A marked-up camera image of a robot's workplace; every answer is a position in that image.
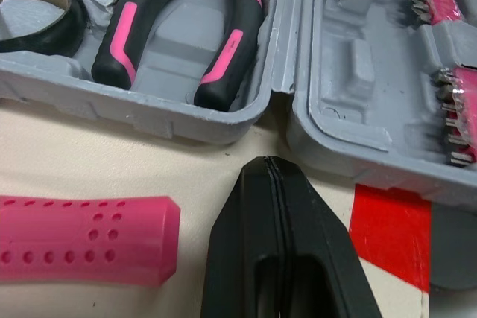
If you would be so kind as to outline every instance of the black plastic tool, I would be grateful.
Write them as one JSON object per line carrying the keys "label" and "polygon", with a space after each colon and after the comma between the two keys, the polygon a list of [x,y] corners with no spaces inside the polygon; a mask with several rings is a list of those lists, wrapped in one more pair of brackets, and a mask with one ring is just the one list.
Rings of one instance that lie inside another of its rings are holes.
{"label": "black plastic tool", "polygon": [[344,225],[302,171],[245,165],[210,235],[201,318],[377,318]]}
{"label": "black plastic tool", "polygon": [[[169,1],[118,1],[92,66],[96,82],[131,87],[154,21]],[[263,21],[262,0],[233,0],[231,8],[232,20],[224,41],[195,95],[198,106],[227,111],[255,57]]]}

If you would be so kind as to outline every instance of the red sticker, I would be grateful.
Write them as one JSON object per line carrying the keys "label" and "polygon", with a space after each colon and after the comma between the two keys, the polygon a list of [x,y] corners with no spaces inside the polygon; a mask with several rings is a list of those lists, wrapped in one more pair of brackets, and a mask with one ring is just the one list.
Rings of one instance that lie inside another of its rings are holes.
{"label": "red sticker", "polygon": [[359,257],[429,292],[430,202],[357,185],[350,235]]}

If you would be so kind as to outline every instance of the black tape roll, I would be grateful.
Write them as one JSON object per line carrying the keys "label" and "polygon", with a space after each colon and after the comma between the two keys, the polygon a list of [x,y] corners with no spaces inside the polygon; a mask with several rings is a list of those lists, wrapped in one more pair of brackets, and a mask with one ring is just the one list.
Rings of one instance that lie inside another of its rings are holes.
{"label": "black tape roll", "polygon": [[40,31],[0,41],[0,52],[32,51],[67,57],[76,53],[86,28],[86,12],[82,4],[79,0],[42,1],[63,9],[63,14]]}

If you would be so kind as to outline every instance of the pink grip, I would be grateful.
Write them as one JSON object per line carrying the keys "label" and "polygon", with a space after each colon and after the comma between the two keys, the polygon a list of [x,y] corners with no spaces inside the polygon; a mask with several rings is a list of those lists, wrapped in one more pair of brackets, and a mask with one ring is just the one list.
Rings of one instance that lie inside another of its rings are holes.
{"label": "pink grip", "polygon": [[239,48],[242,37],[244,37],[242,30],[234,29],[232,33],[230,33],[230,37],[225,43],[224,49],[220,55],[218,55],[212,70],[205,74],[200,80],[201,85],[218,81],[225,75],[225,72],[232,62],[233,55],[236,54],[237,48]]}
{"label": "pink grip", "polygon": [[461,98],[460,116],[466,124],[468,140],[474,157],[477,159],[477,71],[465,67],[454,69],[456,86]]}
{"label": "pink grip", "polygon": [[162,284],[176,270],[179,221],[169,197],[0,197],[0,282]]}
{"label": "pink grip", "polygon": [[121,63],[126,69],[127,75],[131,83],[134,83],[136,79],[136,70],[133,63],[131,62],[128,55],[124,52],[124,47],[126,46],[127,38],[133,27],[134,16],[136,15],[137,4],[131,1],[128,1],[121,12],[119,17],[118,26],[113,35],[113,41],[110,46],[111,56],[115,58],[116,61]]}

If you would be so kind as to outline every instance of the hole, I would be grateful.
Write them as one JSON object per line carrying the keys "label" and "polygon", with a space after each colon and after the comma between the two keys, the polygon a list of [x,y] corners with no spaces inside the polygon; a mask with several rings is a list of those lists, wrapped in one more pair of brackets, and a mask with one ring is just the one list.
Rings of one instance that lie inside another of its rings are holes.
{"label": "hole", "polygon": [[99,236],[98,230],[91,230],[88,234],[88,237],[91,241],[96,240]]}
{"label": "hole", "polygon": [[68,251],[65,254],[65,261],[69,264],[71,264],[75,260],[75,253],[72,251]]}
{"label": "hole", "polygon": [[31,262],[33,262],[33,253],[31,251],[25,252],[25,254],[23,255],[23,262],[25,262],[26,264],[30,264]]}
{"label": "hole", "polygon": [[84,254],[84,259],[86,260],[86,262],[93,262],[95,260],[94,251],[86,251],[86,253]]}
{"label": "hole", "polygon": [[106,261],[112,262],[114,258],[116,257],[116,253],[114,252],[114,250],[109,249],[106,251],[106,254],[104,255],[104,257],[106,258]]}
{"label": "hole", "polygon": [[101,221],[103,220],[103,215],[101,213],[95,214],[95,216],[92,217],[94,221]]}
{"label": "hole", "polygon": [[1,254],[1,262],[9,264],[12,261],[12,253],[10,251]]}
{"label": "hole", "polygon": [[109,238],[110,240],[115,240],[116,238],[118,238],[118,230],[110,230],[107,233],[107,238]]}
{"label": "hole", "polygon": [[45,262],[47,264],[52,264],[53,263],[53,260],[54,260],[54,254],[52,251],[48,251],[46,254],[45,254]]}

